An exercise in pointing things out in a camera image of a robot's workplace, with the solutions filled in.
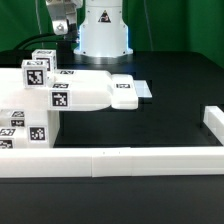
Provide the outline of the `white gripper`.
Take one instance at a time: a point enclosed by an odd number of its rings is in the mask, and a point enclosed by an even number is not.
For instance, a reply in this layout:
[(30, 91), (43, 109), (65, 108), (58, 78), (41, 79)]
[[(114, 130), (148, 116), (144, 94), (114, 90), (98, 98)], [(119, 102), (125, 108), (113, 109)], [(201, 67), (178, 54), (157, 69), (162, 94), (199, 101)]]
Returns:
[(77, 9), (83, 0), (45, 0), (56, 35), (77, 35)]

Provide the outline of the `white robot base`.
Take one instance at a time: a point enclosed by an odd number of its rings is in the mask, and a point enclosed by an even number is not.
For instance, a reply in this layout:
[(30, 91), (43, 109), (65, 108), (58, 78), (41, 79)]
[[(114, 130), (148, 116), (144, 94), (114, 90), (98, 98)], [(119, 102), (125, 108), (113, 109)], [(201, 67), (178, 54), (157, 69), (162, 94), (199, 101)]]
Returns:
[(79, 46), (74, 50), (79, 61), (115, 64), (132, 57), (122, 9), (123, 0), (85, 0), (85, 19), (79, 27)]

